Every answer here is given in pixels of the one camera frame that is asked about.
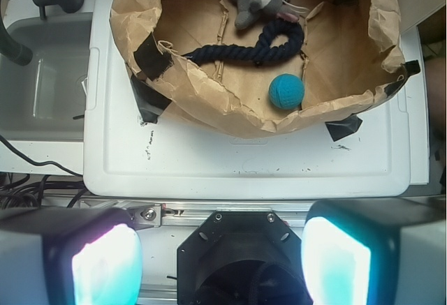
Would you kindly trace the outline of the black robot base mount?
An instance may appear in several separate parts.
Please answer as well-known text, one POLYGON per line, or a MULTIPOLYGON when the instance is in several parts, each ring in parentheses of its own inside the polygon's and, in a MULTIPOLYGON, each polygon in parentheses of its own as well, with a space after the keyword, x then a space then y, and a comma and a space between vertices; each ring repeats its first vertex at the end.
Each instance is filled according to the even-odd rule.
POLYGON ((301 246, 272 211, 216 211, 177 249, 177 302, 312 304, 301 246))

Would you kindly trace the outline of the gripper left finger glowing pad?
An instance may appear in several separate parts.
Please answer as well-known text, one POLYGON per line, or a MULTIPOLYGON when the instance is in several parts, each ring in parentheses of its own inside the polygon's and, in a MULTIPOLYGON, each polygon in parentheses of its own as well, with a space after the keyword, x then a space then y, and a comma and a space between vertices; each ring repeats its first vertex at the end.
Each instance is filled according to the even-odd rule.
POLYGON ((135 304, 142 245, 119 208, 1 211, 2 304, 135 304))

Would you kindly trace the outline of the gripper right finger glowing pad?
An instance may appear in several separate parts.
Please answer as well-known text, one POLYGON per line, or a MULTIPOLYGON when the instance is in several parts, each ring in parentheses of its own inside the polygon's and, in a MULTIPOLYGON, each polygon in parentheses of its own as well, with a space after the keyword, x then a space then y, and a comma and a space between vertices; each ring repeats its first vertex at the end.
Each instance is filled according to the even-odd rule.
POLYGON ((445 304, 446 199, 318 200, 301 261, 315 304, 445 304))

